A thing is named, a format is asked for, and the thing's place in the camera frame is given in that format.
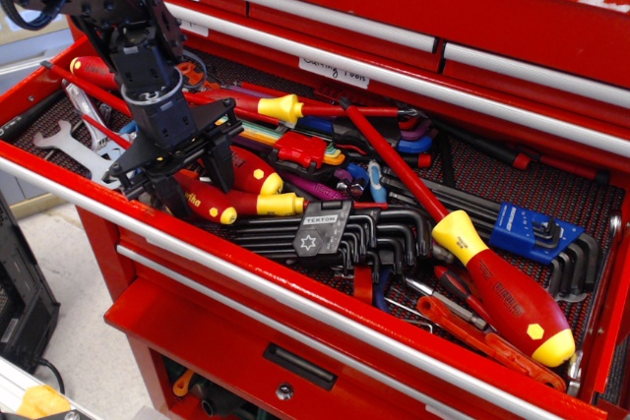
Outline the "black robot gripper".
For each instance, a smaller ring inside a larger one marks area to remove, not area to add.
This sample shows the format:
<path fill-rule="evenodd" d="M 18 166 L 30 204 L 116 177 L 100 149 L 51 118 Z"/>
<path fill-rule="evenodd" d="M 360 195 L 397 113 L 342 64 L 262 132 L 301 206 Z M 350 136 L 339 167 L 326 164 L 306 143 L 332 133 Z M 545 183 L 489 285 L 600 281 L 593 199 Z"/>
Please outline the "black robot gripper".
<path fill-rule="evenodd" d="M 232 98 L 190 105 L 177 69 L 159 89 L 138 93 L 122 85 L 120 92 L 138 126 L 131 147 L 109 168 L 125 197 L 133 200 L 148 192 L 154 207 L 188 219 L 192 211 L 173 175 L 197 160 L 202 160 L 221 191 L 232 189 L 235 174 L 230 146 L 241 131 Z"/>

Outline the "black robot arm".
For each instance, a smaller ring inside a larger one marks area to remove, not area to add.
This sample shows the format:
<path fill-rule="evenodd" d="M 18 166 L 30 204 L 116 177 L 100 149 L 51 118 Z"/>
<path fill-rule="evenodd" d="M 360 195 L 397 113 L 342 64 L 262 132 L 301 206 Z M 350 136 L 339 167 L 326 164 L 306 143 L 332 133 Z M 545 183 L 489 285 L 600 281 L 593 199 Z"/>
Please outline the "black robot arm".
<path fill-rule="evenodd" d="M 139 132 L 110 167 L 127 198 L 143 192 L 174 215 L 190 215 L 176 173 L 202 160 L 213 181 L 227 192 L 234 184 L 232 136 L 241 123 L 231 98 L 189 105 L 177 66 L 185 35 L 162 0 L 1 0 L 21 28 L 40 30 L 68 16 L 113 73 Z"/>

